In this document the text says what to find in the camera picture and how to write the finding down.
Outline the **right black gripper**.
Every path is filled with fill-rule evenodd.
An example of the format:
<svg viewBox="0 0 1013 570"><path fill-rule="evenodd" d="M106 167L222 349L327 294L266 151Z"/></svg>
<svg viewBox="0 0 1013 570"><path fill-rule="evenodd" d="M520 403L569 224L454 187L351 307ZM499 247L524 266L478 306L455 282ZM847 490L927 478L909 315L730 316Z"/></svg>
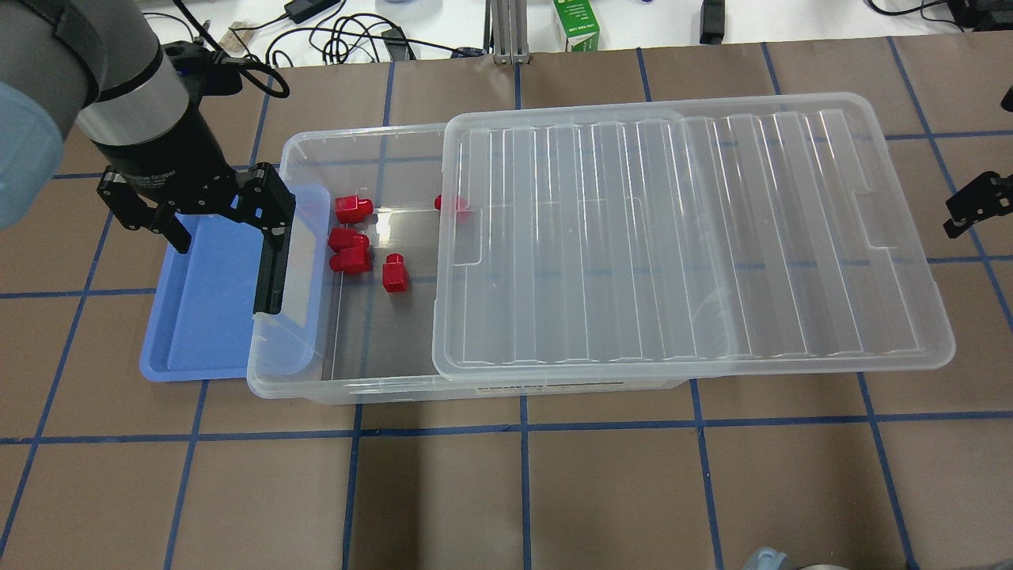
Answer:
<svg viewBox="0 0 1013 570"><path fill-rule="evenodd" d="M945 206L949 213L943 224L945 234L950 239L959 238L975 224L1012 213L1012 176L1003 177L996 172L978 174Z"/></svg>

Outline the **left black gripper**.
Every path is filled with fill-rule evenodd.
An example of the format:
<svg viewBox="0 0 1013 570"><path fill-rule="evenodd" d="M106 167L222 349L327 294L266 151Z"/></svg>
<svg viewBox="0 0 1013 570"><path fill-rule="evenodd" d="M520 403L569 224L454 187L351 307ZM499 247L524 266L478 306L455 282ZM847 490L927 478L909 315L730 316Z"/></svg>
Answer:
<svg viewBox="0 0 1013 570"><path fill-rule="evenodd" d="M187 255L181 215L218 215L263 231L262 257L288 257L294 195L267 163L233 169L199 110L205 93L239 93L242 73L256 69L202 44L166 44L101 94L97 149L108 167L97 192L120 225L163 235Z"/></svg>

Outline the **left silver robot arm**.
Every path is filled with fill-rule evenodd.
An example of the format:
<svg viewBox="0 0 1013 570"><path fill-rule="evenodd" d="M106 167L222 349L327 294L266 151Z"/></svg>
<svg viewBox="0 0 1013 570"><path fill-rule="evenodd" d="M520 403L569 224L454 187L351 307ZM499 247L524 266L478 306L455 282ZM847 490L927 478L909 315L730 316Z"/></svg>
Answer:
<svg viewBox="0 0 1013 570"><path fill-rule="evenodd" d="M99 197L127 230L191 248L181 215L218 215L285 252L294 196L272 166L239 173L200 113L263 65L162 44L133 1L4 1L2 226L22 220L61 165L72 127L108 160Z"/></svg>

